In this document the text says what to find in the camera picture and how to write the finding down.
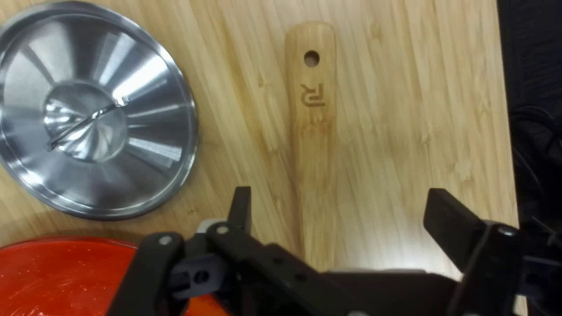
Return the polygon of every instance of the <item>black plastic part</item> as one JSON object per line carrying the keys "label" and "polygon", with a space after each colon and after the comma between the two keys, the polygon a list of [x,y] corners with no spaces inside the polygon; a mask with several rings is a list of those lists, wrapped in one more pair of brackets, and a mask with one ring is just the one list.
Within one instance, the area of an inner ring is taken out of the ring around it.
{"label": "black plastic part", "polygon": [[355,301],[346,291],[322,278],[276,245],[262,247],[227,224],[213,226],[207,236],[223,259],[241,271],[243,278],[262,280],[308,315],[346,316],[353,312],[371,315],[364,303]]}
{"label": "black plastic part", "polygon": [[323,278],[369,303],[373,316],[445,316],[457,289],[453,280],[422,271],[329,273]]}
{"label": "black plastic part", "polygon": [[174,266],[169,291],[176,301],[216,294],[227,276],[227,264],[214,254],[186,257]]}
{"label": "black plastic part", "polygon": [[562,315],[562,262],[560,259],[524,257],[520,294],[538,305],[543,315]]}
{"label": "black plastic part", "polygon": [[251,234],[251,189],[250,187],[236,189],[227,222],[232,229]]}
{"label": "black plastic part", "polygon": [[515,229],[488,226],[466,266],[448,315],[513,315],[520,287],[522,243]]}
{"label": "black plastic part", "polygon": [[478,217],[441,189],[429,192],[423,227],[462,273],[487,229]]}
{"label": "black plastic part", "polygon": [[151,234],[139,245],[109,316],[178,315],[183,306],[167,294],[172,266],[183,257],[183,238],[174,233]]}

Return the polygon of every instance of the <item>metal lid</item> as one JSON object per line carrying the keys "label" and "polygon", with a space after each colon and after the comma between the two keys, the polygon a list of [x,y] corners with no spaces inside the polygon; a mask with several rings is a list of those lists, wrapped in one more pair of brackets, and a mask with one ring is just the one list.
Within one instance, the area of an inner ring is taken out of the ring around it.
{"label": "metal lid", "polygon": [[83,219],[148,213],[186,182],[190,89],[134,22],[81,3],[35,6],[0,34],[0,157],[42,203]]}

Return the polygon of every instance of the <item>hanging hole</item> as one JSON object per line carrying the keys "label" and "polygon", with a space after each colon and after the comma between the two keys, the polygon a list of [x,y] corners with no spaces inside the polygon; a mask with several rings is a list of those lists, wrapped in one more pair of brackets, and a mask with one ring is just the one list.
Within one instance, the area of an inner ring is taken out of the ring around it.
{"label": "hanging hole", "polygon": [[306,64],[308,68],[316,68],[316,66],[320,64],[320,55],[318,55],[318,52],[308,52],[308,54],[304,54],[304,64]]}
{"label": "hanging hole", "polygon": [[195,276],[193,276],[193,283],[195,285],[207,283],[209,280],[211,280],[209,271],[197,271]]}

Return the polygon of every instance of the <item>orange object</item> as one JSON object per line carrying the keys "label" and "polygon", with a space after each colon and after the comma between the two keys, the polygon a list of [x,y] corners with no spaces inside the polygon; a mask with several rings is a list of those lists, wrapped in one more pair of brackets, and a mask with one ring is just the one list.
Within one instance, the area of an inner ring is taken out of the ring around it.
{"label": "orange object", "polygon": [[[102,316],[135,248],[107,240],[48,240],[0,248],[0,313]],[[188,316],[225,316],[213,298],[190,301]]]}

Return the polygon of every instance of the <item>wooden spatula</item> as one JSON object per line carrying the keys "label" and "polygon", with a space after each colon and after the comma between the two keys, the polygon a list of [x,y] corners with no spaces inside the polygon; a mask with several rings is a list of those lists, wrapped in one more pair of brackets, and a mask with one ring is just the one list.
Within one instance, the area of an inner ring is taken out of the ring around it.
{"label": "wooden spatula", "polygon": [[285,46],[301,250],[313,268],[327,269],[337,234],[336,34],[327,24],[304,24],[290,31]]}

